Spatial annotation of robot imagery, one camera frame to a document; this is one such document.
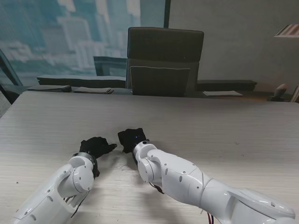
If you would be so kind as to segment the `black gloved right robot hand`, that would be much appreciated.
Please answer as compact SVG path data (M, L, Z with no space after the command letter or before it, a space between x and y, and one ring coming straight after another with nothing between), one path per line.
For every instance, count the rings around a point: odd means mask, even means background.
M136 145L140 142L148 141L142 128L121 131L118 133L118 138L120 144L123 146L123 152L126 154L133 152Z

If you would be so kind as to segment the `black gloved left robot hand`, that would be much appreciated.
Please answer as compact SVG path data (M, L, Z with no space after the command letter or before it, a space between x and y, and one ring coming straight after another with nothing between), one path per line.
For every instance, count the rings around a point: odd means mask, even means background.
M92 137L88 140L81 141L79 152L88 153L95 159L112 152L117 144L108 144L107 140L102 137Z

